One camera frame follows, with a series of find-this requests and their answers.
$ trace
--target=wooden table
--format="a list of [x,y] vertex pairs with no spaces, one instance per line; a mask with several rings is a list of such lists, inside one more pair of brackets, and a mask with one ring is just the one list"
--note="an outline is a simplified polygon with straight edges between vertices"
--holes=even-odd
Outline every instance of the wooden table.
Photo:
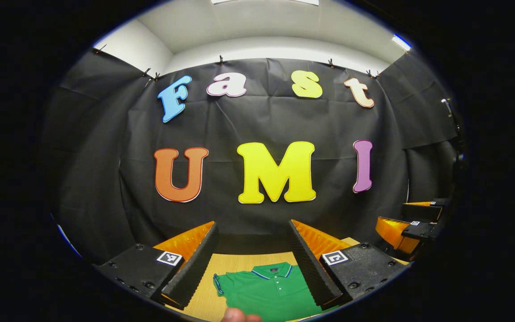
[[[343,241],[347,242],[351,246],[359,243],[350,237],[343,239]],[[405,265],[407,264],[405,261],[398,261]],[[200,318],[210,322],[220,322],[221,318],[224,316],[227,306],[225,305],[225,297],[220,297],[216,293],[216,288],[212,282],[214,274],[223,275],[227,272],[251,271],[254,266],[271,265],[273,263],[283,262],[297,265],[295,257],[291,251],[286,253],[260,255],[213,254],[210,259],[210,263],[208,263],[206,273],[204,273],[202,280],[200,281],[200,285],[198,286],[198,289],[196,289],[196,293],[194,293],[188,306],[186,306],[183,311],[171,306],[166,307],[188,314],[194,318]],[[299,320],[303,320],[303,318],[292,320],[291,322]]]

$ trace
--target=letter f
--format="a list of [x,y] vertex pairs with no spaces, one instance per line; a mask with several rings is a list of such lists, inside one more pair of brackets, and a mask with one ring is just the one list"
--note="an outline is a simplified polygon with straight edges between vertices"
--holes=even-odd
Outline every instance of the letter f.
[[182,76],[182,78],[172,83],[172,85],[166,87],[158,94],[158,97],[162,99],[162,105],[164,107],[162,122],[166,123],[169,120],[172,120],[174,116],[180,114],[180,112],[184,110],[184,103],[178,104],[178,98],[186,100],[186,97],[188,97],[188,90],[184,84],[188,84],[191,81],[192,78],[190,76]]

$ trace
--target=finger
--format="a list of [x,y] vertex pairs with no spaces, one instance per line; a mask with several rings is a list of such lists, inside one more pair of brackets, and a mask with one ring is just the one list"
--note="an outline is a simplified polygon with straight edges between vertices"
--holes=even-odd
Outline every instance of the finger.
[[262,318],[259,315],[248,314],[246,322],[262,322]]
[[227,308],[221,322],[245,322],[244,312],[237,308]]

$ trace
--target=blue collar stripe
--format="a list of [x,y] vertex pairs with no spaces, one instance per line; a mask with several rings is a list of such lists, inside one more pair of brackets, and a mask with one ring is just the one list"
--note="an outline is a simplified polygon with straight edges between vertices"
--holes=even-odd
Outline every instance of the blue collar stripe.
[[287,274],[285,277],[288,277],[290,275],[292,268],[293,268],[293,266],[290,266],[290,269],[287,271]]
[[224,292],[220,288],[220,282],[218,281],[217,274],[214,274],[214,281],[216,282],[216,286],[218,286],[218,291],[220,294],[223,294]]
[[266,279],[266,280],[269,280],[267,277],[265,277],[264,275],[261,275],[260,273],[257,273],[257,271],[252,271],[252,273],[254,273],[255,275],[258,275],[259,277],[261,277],[262,279]]

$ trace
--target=letter m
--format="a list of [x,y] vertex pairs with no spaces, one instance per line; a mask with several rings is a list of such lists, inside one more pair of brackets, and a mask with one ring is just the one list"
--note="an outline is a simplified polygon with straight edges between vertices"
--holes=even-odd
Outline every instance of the letter m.
[[278,166],[266,146],[262,143],[245,143],[237,147],[237,153],[244,158],[244,193],[237,198],[241,203],[262,203],[264,196],[259,192],[262,182],[269,198],[276,202],[282,195],[287,180],[290,188],[284,194],[288,202],[315,199],[311,187],[312,143],[298,141],[290,144]]

